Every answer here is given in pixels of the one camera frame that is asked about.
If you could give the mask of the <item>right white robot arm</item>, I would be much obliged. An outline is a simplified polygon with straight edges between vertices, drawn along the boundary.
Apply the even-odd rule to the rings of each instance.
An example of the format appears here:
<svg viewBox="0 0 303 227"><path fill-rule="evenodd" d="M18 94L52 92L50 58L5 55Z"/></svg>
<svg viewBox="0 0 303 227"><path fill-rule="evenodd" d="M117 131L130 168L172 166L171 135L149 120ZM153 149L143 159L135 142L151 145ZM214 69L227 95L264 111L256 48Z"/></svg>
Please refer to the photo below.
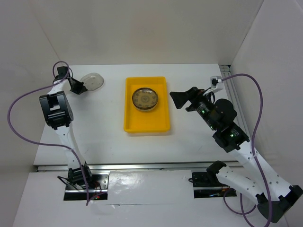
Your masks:
<svg viewBox="0 0 303 227"><path fill-rule="evenodd" d="M215 142L227 154L233 156L251 175L246 178L234 172L222 161L207 168L207 181L230 186L250 199L261 215L277 223L302 196L298 185L284 180L256 151L247 134L235 123L237 112L227 99L211 102L210 95L202 89L192 87L186 92L170 92L177 109L190 102L188 112L197 112L215 133Z"/></svg>

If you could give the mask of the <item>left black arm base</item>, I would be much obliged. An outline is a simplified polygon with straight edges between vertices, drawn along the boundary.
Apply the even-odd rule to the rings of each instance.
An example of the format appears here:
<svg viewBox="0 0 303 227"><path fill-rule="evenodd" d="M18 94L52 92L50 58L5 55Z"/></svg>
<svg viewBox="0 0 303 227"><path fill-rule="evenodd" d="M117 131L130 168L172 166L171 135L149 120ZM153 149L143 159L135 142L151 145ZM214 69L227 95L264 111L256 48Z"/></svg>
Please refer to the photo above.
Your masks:
<svg viewBox="0 0 303 227"><path fill-rule="evenodd" d="M85 186L77 184L72 185L67 178L57 177L65 184L64 201L85 201ZM89 183L89 199L91 201L103 201L108 198L109 173L97 173L92 175L92 181Z"/></svg>

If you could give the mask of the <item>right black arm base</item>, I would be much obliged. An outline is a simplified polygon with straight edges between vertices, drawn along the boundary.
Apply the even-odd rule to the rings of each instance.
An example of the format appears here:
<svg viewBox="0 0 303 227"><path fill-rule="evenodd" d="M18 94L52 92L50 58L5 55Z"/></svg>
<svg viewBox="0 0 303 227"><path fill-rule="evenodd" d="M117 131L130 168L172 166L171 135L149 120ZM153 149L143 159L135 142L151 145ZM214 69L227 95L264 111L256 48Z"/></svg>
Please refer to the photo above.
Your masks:
<svg viewBox="0 0 303 227"><path fill-rule="evenodd" d="M236 197L236 191L229 186L211 179L207 172L192 172L188 179L193 185L194 198Z"/></svg>

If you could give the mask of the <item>clear glass plate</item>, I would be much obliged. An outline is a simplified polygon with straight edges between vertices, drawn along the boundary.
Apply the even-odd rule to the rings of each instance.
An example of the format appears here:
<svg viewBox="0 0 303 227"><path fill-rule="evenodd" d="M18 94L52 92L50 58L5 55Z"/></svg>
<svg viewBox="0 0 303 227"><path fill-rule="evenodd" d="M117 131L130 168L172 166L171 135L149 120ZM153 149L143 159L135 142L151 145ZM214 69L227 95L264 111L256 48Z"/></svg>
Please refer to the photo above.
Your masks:
<svg viewBox="0 0 303 227"><path fill-rule="evenodd" d="M88 91L94 91L104 84L104 78L98 73L89 73L80 79Z"/></svg>

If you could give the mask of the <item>yellow brown patterned plate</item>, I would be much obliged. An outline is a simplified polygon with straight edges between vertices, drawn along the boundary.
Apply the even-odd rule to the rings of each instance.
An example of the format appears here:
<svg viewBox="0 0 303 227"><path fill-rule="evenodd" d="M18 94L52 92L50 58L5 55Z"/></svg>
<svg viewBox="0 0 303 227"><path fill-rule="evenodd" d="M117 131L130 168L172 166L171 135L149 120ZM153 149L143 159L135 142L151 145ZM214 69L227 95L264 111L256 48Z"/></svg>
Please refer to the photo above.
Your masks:
<svg viewBox="0 0 303 227"><path fill-rule="evenodd" d="M150 111L156 107L159 97L156 91L141 87L133 92L132 103L140 111Z"/></svg>

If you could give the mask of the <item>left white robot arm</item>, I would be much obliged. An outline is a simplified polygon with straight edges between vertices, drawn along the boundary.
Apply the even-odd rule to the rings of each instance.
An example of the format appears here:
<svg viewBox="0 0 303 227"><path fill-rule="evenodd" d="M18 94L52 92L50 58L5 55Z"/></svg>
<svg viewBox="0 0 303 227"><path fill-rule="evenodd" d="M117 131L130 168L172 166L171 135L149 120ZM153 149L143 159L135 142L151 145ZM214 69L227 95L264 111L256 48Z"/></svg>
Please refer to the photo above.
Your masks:
<svg viewBox="0 0 303 227"><path fill-rule="evenodd" d="M72 70L67 66L57 68L58 75L54 77L53 87L46 95L39 97L46 124L51 127L65 148L68 162L67 178L58 177L66 185L79 186L87 189L93 184L93 176L87 163L79 151L72 129L74 120L71 106L63 91L66 83L69 83L71 91L77 95L87 91L82 82L75 80Z"/></svg>

